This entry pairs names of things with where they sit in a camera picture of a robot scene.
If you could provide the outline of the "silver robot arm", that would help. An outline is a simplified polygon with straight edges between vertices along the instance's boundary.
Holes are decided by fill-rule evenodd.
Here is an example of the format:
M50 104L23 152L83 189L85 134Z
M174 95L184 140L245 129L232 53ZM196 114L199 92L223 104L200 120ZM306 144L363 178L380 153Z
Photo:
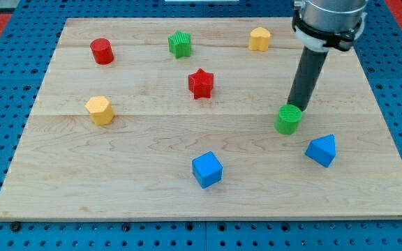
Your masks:
M367 0L292 0L292 28L306 48L346 52L365 28Z

